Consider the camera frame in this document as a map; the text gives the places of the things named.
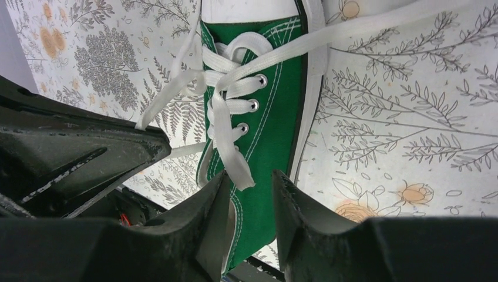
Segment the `red wire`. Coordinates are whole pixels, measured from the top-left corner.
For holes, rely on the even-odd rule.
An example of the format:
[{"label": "red wire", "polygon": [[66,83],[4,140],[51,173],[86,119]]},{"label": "red wire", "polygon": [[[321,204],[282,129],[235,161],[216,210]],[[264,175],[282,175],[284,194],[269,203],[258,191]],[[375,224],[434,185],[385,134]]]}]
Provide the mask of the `red wire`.
[{"label": "red wire", "polygon": [[128,226],[131,226],[132,224],[130,223],[130,220],[128,219],[128,217],[126,216],[126,214],[122,213],[121,214],[121,221],[126,223]]}]

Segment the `white rubber sole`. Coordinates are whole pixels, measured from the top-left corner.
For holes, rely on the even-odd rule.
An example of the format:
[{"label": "white rubber sole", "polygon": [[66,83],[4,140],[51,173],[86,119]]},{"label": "white rubber sole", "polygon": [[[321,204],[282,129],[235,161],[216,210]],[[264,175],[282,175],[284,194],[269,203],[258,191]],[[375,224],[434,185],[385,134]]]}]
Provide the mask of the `white rubber sole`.
[{"label": "white rubber sole", "polygon": [[[302,0],[302,4],[308,18],[308,33],[324,28],[325,15],[321,1]],[[322,78],[327,71],[327,66],[328,50],[326,45],[308,53],[308,73],[301,126],[294,152],[294,160],[292,160],[291,169],[288,175],[289,179],[294,183],[296,182],[302,152],[306,145],[306,140],[308,139],[308,134],[311,130],[311,125],[313,124],[315,112],[317,110],[322,87]]]}]

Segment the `black plastic part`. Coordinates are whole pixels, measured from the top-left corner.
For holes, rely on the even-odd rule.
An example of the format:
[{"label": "black plastic part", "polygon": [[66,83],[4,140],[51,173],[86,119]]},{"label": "black plastic part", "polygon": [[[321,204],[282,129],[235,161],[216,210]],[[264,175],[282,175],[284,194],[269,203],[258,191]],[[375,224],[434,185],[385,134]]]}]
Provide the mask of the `black plastic part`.
[{"label": "black plastic part", "polygon": [[34,216],[75,217],[171,152],[159,128],[0,89],[0,194]]},{"label": "black plastic part", "polygon": [[219,173],[147,227],[1,219],[0,281],[219,282],[229,183]]},{"label": "black plastic part", "polygon": [[497,281],[498,219],[370,218],[356,224],[273,172],[287,282]]}]

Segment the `green canvas fabric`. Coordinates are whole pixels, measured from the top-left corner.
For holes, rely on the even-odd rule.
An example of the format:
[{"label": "green canvas fabric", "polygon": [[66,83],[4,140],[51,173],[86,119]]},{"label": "green canvas fabric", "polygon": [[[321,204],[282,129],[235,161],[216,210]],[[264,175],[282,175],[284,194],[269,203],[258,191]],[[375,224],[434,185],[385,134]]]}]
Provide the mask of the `green canvas fabric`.
[{"label": "green canvas fabric", "polygon": [[[260,23],[201,24],[203,44],[212,51],[215,50],[215,42],[229,44],[239,34],[248,31],[265,36],[273,48],[302,35],[298,16]],[[247,51],[243,64],[254,58],[255,55]],[[303,58],[293,58],[254,73],[253,75],[264,74],[268,78],[268,85],[245,96],[244,99],[258,100],[259,110],[232,116],[233,127],[242,122],[249,125],[248,133],[237,140],[235,145],[247,160],[256,185],[239,191],[232,184],[231,200],[235,207],[236,223],[226,271],[274,240],[271,172],[273,169],[288,170],[298,112],[301,110],[304,93],[301,91],[303,63],[305,63]],[[212,97],[213,90],[213,88],[207,89],[204,95],[205,101]],[[209,121],[206,118],[206,128],[208,127]],[[214,150],[209,162],[208,180],[223,170],[217,150]]]}]

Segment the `gray surface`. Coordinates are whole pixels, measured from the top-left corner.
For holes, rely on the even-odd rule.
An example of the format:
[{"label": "gray surface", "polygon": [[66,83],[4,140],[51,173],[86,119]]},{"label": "gray surface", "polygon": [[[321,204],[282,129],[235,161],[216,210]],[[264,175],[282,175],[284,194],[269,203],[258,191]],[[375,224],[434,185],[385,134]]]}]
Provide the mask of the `gray surface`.
[{"label": "gray surface", "polygon": [[5,1],[0,1],[0,75],[38,93]]}]

